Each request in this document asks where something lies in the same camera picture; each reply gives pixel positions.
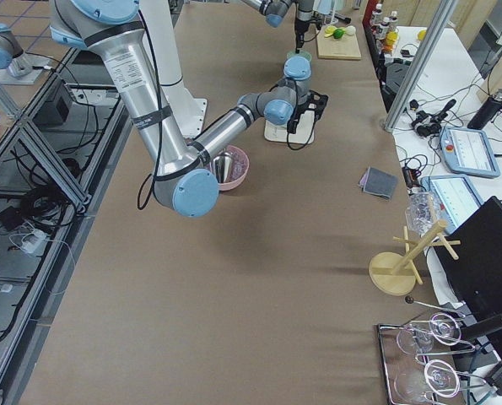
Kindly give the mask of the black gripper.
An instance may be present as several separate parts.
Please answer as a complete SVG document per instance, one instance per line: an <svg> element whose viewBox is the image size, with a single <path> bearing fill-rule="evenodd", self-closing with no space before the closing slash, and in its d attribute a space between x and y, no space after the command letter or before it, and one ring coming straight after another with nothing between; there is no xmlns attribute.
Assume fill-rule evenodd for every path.
<svg viewBox="0 0 502 405"><path fill-rule="evenodd" d="M303 121L302 116L307 111L310 111L312 114L312 118L310 119L310 129L313 131L316 123L321 119L321 116L327 107L328 100L328 95L320 94L315 90L310 90L306 101L297 105L292 113L292 116L289 118L287 123L288 133L296 133L298 125Z"/></svg>

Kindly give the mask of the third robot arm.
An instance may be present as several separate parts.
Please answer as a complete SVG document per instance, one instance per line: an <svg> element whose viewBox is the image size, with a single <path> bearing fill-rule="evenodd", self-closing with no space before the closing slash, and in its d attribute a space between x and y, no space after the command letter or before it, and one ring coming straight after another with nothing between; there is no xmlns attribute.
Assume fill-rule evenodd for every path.
<svg viewBox="0 0 502 405"><path fill-rule="evenodd" d="M0 23L0 83L32 85L40 76L34 58L23 49L12 30Z"/></svg>

